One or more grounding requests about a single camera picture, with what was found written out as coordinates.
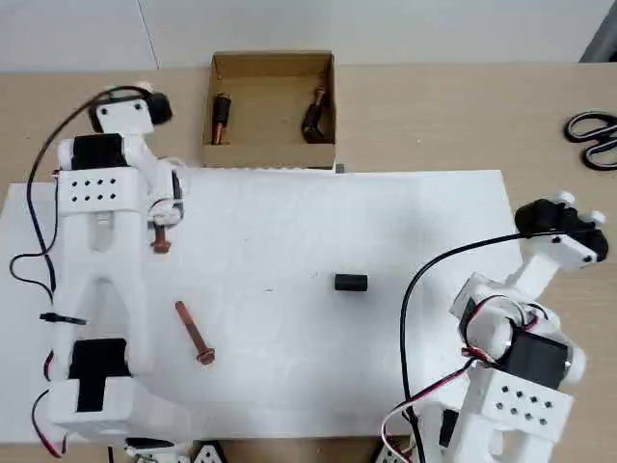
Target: white foam board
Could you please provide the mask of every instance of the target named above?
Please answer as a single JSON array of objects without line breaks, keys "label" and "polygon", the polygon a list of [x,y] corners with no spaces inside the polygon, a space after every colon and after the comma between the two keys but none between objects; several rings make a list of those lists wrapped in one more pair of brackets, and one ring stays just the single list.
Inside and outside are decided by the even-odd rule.
[{"label": "white foam board", "polygon": [[[35,188],[47,232],[52,193],[51,185]],[[12,185],[0,216],[5,262],[36,249],[23,197],[24,186]],[[402,399],[398,316],[414,271],[447,249],[514,231],[497,171],[201,169],[193,172],[185,208],[185,220],[169,232],[171,252],[148,261],[156,371],[144,381],[152,392],[189,404],[207,438],[377,434],[381,418]],[[63,245],[70,243],[59,243],[54,259]],[[518,244],[504,243],[427,275],[408,318],[413,390],[464,362],[447,311],[470,273],[502,279],[520,263]],[[19,270],[45,275],[42,262],[23,262]],[[334,291],[336,272],[368,274],[368,292]],[[33,441],[29,409],[45,386],[40,366],[51,330],[37,316],[49,307],[42,291],[15,282],[6,268],[0,291],[7,372],[0,442]],[[177,299],[217,349],[211,367],[195,361]],[[93,301],[93,310],[96,334],[123,332],[113,297]],[[461,380],[439,394],[457,403],[464,389]]]}]

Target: wire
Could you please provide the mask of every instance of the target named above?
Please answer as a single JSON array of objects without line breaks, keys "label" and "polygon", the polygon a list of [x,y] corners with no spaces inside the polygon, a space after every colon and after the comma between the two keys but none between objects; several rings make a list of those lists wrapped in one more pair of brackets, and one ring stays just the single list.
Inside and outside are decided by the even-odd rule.
[{"label": "wire", "polygon": [[[45,247],[44,249],[42,249],[39,253],[24,253],[24,254],[19,254],[17,256],[14,256],[11,259],[11,262],[9,263],[9,272],[11,273],[11,276],[13,278],[15,278],[16,280],[20,280],[23,283],[29,283],[32,285],[37,285],[42,287],[42,289],[45,291],[45,293],[47,294],[47,297],[49,298],[49,302],[53,302],[53,290],[50,286],[47,286],[45,283],[42,282],[38,282],[36,280],[30,280],[28,278],[22,278],[20,276],[18,276],[15,271],[14,271],[14,265],[18,260],[21,259],[28,259],[28,258],[40,258],[40,257],[48,257],[49,252],[52,250],[52,248],[54,247],[54,245],[56,244],[56,238],[58,237],[58,179],[55,179],[56,181],[56,188],[55,188],[55,192],[54,192],[54,202],[55,202],[55,221],[54,221],[54,234],[53,237],[51,238],[51,242],[49,243],[49,246]],[[39,220],[37,219],[37,216],[35,214],[35,218],[33,220],[37,221],[37,224],[39,223]],[[51,261],[51,259],[49,260],[49,262],[51,262],[51,268],[53,269],[53,262]]]},{"label": "wire", "polygon": [[[410,459],[408,459],[407,457],[405,457],[403,455],[403,452],[398,450],[395,446],[393,446],[389,439],[388,439],[388,434],[386,432],[386,428],[388,425],[388,421],[395,415],[398,415],[400,413],[404,413],[406,411],[409,410],[409,408],[411,407],[411,404],[413,402],[416,402],[418,400],[420,400],[421,398],[426,397],[427,395],[433,393],[434,391],[436,391],[437,389],[439,389],[442,386],[445,386],[446,384],[450,383],[451,381],[455,380],[456,378],[460,377],[463,373],[465,373],[465,371],[467,371],[471,365],[473,365],[474,362],[478,361],[480,359],[477,358],[471,358],[469,360],[467,360],[465,362],[465,364],[451,372],[450,374],[448,374],[447,376],[444,376],[442,379],[434,382],[433,384],[431,384],[430,386],[424,388],[422,391],[420,391],[419,393],[411,396],[409,399],[406,399],[405,401],[403,401],[402,403],[396,405],[384,418],[384,420],[382,421],[382,427],[381,427],[381,436],[382,436],[382,441],[384,442],[384,445],[388,448],[389,451],[391,451],[392,453],[394,453],[398,458],[400,458],[403,461],[411,461]],[[419,455],[419,449],[420,449],[420,444],[421,441],[416,440],[416,446],[418,449],[418,455]]]},{"label": "wire", "polygon": [[[506,241],[513,241],[517,239],[527,239],[527,238],[533,238],[536,236],[553,236],[556,234],[572,234],[572,232],[571,231],[569,232],[566,232],[566,231],[537,231],[534,233],[514,233],[514,234],[507,234],[504,236],[498,236],[495,238],[484,239],[481,241],[476,241],[474,243],[461,246],[459,248],[451,249],[449,251],[446,251],[443,254],[436,256],[435,258],[425,263],[417,271],[417,273],[414,275],[409,285],[407,286],[407,289],[405,290],[405,295],[403,296],[403,303],[401,305],[401,315],[400,315],[400,320],[399,320],[399,350],[400,350],[400,356],[401,356],[401,372],[402,372],[402,377],[403,377],[403,391],[405,393],[406,400],[410,400],[412,398],[412,393],[410,391],[409,373],[407,369],[407,349],[405,346],[405,339],[406,339],[405,320],[407,318],[407,308],[409,306],[409,301],[412,296],[412,292],[414,291],[414,288],[416,287],[417,282],[422,277],[422,275],[424,275],[431,267],[441,262],[442,260],[448,259],[452,256],[456,256],[457,254],[462,254],[467,251],[471,251],[473,249],[478,249],[484,246],[490,246],[493,244],[503,243]],[[424,445],[422,444],[422,438],[419,432],[419,426],[417,425],[417,415],[414,412],[414,408],[411,405],[409,406],[409,408],[407,408],[407,413],[408,413],[408,416],[412,424],[414,437],[416,439],[419,463],[426,463],[426,456],[424,455]]]},{"label": "wire", "polygon": [[37,433],[37,436],[39,436],[40,442],[45,447],[45,449],[49,452],[49,454],[53,456],[54,458],[62,458],[62,455],[67,453],[67,437],[68,437],[67,434],[65,434],[65,437],[62,440],[62,448],[60,450],[57,450],[53,446],[53,444],[49,442],[49,440],[42,433],[42,431],[39,428],[39,424],[37,423],[37,407],[39,406],[39,402],[42,400],[42,398],[45,397],[47,394],[49,394],[49,390],[45,389],[32,404],[32,410],[30,412],[30,421],[32,422],[32,427],[35,428],[35,432]]},{"label": "wire", "polygon": [[535,303],[533,303],[533,302],[528,302],[526,305],[527,305],[527,306],[529,306],[529,307],[532,307],[532,308],[534,308],[534,309],[537,309],[538,311],[540,311],[540,312],[542,313],[542,315],[544,316],[544,319],[545,319],[545,320],[548,320],[548,319],[549,319],[549,314],[547,313],[547,311],[545,310],[545,308],[544,308],[544,307],[542,307],[541,305],[539,305],[539,304],[535,304]]}]

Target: scissors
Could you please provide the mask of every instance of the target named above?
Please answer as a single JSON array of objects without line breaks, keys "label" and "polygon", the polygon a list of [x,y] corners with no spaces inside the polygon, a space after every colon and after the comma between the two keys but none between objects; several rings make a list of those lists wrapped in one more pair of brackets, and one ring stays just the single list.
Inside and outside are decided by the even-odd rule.
[{"label": "scissors", "polygon": [[[581,121],[597,121],[603,123],[598,128],[587,132],[576,132],[575,126]],[[596,141],[597,143],[583,150],[580,154],[582,163],[594,171],[617,170],[617,156],[612,162],[601,162],[594,159],[596,154],[617,148],[617,116],[603,111],[586,111],[569,119],[563,127],[563,134],[571,143]]]}]

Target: beige tabletop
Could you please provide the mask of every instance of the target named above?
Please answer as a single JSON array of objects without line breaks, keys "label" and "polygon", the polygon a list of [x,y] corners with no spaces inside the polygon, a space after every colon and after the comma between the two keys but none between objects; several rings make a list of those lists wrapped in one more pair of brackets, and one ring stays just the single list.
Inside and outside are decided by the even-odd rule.
[{"label": "beige tabletop", "polygon": [[[99,74],[0,74],[0,186],[23,181],[41,141],[69,109],[105,85],[148,80],[168,94],[172,123],[148,143],[199,163],[207,69]],[[412,65],[336,69],[336,157],[348,171],[501,169],[516,207],[568,189],[581,209],[603,211],[617,243],[617,172],[579,162],[581,147],[561,136],[566,118],[591,108],[617,112],[614,65]],[[89,133],[85,118],[65,137]],[[55,167],[47,154],[40,179]],[[559,275],[543,302],[585,349],[588,369],[572,388],[577,402],[553,461],[616,461],[617,259]],[[376,439],[224,443],[233,462],[363,462]],[[4,446],[0,460],[51,460],[35,447]],[[104,462],[102,448],[76,447],[67,461]]]}]

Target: cardboard box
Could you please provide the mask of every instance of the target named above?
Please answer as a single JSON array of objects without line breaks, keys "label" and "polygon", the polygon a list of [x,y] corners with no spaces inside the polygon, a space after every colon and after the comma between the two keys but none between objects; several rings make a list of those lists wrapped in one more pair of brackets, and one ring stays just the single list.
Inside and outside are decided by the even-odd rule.
[{"label": "cardboard box", "polygon": [[[324,87],[328,105],[320,129],[329,143],[308,144],[302,121],[314,91]],[[212,105],[231,98],[222,145],[211,144]],[[329,51],[233,52],[212,57],[203,135],[208,167],[308,167],[335,163],[335,70]]]}]

